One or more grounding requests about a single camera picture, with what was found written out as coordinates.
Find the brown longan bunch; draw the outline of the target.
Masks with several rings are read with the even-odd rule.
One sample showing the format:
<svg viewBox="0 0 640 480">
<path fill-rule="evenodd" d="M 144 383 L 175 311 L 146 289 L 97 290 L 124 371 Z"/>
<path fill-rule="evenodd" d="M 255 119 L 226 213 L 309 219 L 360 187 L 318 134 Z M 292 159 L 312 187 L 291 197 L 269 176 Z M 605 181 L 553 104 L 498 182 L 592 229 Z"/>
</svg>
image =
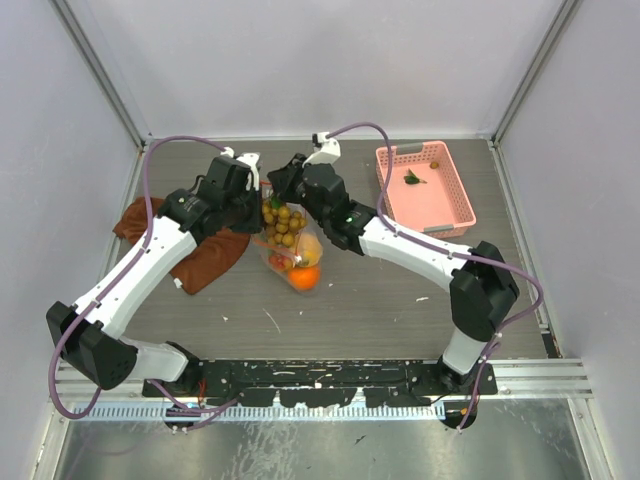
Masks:
<svg viewBox="0 0 640 480">
<path fill-rule="evenodd" d="M 308 222 L 300 210 L 295 210 L 275 196 L 262 201 L 263 236 L 269 245 L 293 248 Z"/>
</svg>

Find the clear orange-zip bag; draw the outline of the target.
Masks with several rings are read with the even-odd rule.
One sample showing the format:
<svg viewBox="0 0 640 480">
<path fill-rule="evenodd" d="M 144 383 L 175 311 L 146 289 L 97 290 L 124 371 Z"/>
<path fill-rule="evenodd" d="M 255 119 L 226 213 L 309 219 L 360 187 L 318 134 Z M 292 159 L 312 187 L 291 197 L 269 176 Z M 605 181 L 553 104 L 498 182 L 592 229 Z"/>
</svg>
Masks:
<svg viewBox="0 0 640 480">
<path fill-rule="evenodd" d="M 269 198 L 269 197 L 271 197 L 271 196 L 275 196 L 275 194 L 274 194 L 274 192 L 273 192 L 273 190 L 272 190 L 272 186 L 271 186 L 271 184 L 270 184 L 270 183 L 265 182 L 265 181 L 261 181 L 261 182 L 260 182 L 260 184 L 261 184 L 261 195 L 262 195 L 262 201 L 263 201 L 263 200 L 265 200 L 265 199 L 267 199 L 267 198 Z M 315 230 L 315 229 L 314 229 L 314 227 L 312 226 L 312 223 L 311 223 L 311 216 L 309 215 L 309 213 L 308 213 L 308 212 L 307 212 L 303 207 L 301 207 L 300 205 L 296 205 L 296 204 L 292 204 L 292 203 L 286 203 L 286 204 L 288 204 L 290 207 L 292 207 L 292 208 L 293 208 L 293 209 L 295 209 L 295 210 L 300 210 L 300 211 L 305 215 L 306 220 L 307 220 L 307 222 L 308 222 L 308 225 L 307 225 L 307 227 L 306 227 L 302 232 L 313 233 L 313 234 L 318 238 L 318 235 L 316 234 L 316 230 Z M 259 254 L 260 254 L 260 256 L 261 256 L 261 258 L 262 258 L 263 262 L 265 263 L 265 265 L 266 265 L 266 266 L 267 266 L 267 267 L 268 267 L 268 268 L 269 268 L 273 273 L 275 273 L 275 274 L 276 274 L 276 275 L 278 275 L 280 278 L 282 278 L 282 279 L 283 279 L 283 280 L 284 280 L 284 281 L 285 281 L 285 282 L 286 282 L 286 283 L 287 283 L 291 288 L 293 288 L 293 287 L 288 283 L 288 280 L 287 280 L 287 273 L 288 273 L 288 271 L 289 271 L 289 270 L 288 270 L 288 271 L 286 271 L 286 272 L 282 272 L 282 273 L 279 273 L 279 272 L 274 271 L 274 270 L 271 268 L 271 266 L 269 265 L 268 259 L 269 259 L 269 255 L 270 255 L 272 252 L 281 253 L 281 254 L 283 254 L 283 255 L 288 255 L 288 256 L 290 256 L 290 257 L 294 260 L 294 262 L 295 262 L 295 267 L 301 267 L 301 266 L 299 266 L 299 265 L 298 265 L 298 258 L 297 258 L 297 255 L 296 255 L 296 248 L 297 248 L 297 244 L 298 244 L 298 242 L 297 242 L 297 244 L 296 244 L 293 248 L 286 248 L 286 247 L 279 247 L 279 246 L 269 245 L 269 244 L 266 242 L 266 240 L 265 240 L 265 238 L 264 238 L 264 236 L 263 236 L 263 228 L 264 228 L 264 226 L 262 225 L 262 229 L 261 229 L 261 231 L 260 231 L 259 233 L 256 233 L 256 234 L 253 234 L 253 235 L 252 235 L 252 243 L 253 243 L 253 244 L 258 248 L 258 250 L 259 250 Z M 319 283 L 320 283 L 320 280 L 319 280 L 318 284 L 316 285 L 316 287 L 315 287 L 313 290 L 306 291 L 306 292 L 302 292 L 302 291 L 297 291 L 297 290 L 296 290 L 296 289 L 294 289 L 294 288 L 293 288 L 293 289 L 294 289 L 295 291 L 299 292 L 299 293 L 302 293 L 302 294 L 309 294 L 309 293 L 313 292 L 313 291 L 318 287 L 318 285 L 319 285 Z"/>
</svg>

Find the red cherry with leaves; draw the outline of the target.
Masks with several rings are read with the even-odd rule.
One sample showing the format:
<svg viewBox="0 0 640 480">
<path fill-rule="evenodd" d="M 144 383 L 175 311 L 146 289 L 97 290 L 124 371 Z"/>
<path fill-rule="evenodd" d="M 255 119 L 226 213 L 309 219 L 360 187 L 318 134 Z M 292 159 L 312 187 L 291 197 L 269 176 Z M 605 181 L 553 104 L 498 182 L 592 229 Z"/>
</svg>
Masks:
<svg viewBox="0 0 640 480">
<path fill-rule="evenodd" d="M 271 268 L 279 273 L 286 272 L 295 267 L 295 262 L 290 256 L 276 252 L 272 252 L 269 255 L 268 262 Z"/>
</svg>

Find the orange peach toy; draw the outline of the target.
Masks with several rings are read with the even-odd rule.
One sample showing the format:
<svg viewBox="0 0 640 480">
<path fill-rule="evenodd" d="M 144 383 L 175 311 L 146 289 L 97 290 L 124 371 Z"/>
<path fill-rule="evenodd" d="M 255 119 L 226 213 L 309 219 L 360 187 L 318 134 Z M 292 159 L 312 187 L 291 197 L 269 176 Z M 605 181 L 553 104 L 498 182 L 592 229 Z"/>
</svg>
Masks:
<svg viewBox="0 0 640 480">
<path fill-rule="evenodd" d="M 323 246 L 313 233 L 302 232 L 299 236 L 296 255 L 299 266 L 313 267 L 323 256 Z"/>
</svg>

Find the orange persimmon toy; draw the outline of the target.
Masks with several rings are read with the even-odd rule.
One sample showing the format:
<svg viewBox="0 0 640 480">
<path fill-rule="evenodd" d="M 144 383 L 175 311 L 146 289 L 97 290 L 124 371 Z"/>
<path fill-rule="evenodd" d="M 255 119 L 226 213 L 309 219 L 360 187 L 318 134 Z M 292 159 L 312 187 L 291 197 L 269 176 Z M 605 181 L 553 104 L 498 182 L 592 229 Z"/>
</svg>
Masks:
<svg viewBox="0 0 640 480">
<path fill-rule="evenodd" d="M 313 290 L 321 278 L 321 268 L 318 265 L 309 267 L 294 267 L 287 273 L 288 283 L 297 291 Z"/>
</svg>

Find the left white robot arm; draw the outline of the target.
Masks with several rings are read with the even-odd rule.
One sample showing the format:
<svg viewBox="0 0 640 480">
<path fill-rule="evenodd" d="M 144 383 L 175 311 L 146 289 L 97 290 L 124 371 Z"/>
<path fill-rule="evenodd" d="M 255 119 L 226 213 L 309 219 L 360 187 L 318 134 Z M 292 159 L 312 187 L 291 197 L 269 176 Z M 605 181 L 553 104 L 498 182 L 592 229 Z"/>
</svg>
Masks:
<svg viewBox="0 0 640 480">
<path fill-rule="evenodd" d="M 214 158 L 196 191 L 168 195 L 141 238 L 95 287 L 70 306 L 54 303 L 46 321 L 62 358 L 102 390 L 150 378 L 178 396 L 194 393 L 200 372 L 185 350 L 124 333 L 159 282 L 205 239 L 222 230 L 260 229 L 260 164 L 256 153 Z"/>
</svg>

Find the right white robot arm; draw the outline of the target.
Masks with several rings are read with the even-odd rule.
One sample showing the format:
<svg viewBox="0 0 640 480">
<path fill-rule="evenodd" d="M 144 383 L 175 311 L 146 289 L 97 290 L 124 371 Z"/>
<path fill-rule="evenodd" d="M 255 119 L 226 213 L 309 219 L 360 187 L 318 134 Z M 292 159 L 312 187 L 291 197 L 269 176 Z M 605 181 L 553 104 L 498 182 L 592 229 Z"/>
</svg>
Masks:
<svg viewBox="0 0 640 480">
<path fill-rule="evenodd" d="M 459 394 L 473 381 L 477 362 L 519 298 L 500 251 L 488 242 L 471 248 L 402 228 L 349 197 L 330 164 L 302 154 L 267 178 L 276 197 L 303 207 L 336 247 L 394 263 L 440 286 L 450 298 L 454 332 L 438 360 L 444 390 Z"/>
</svg>

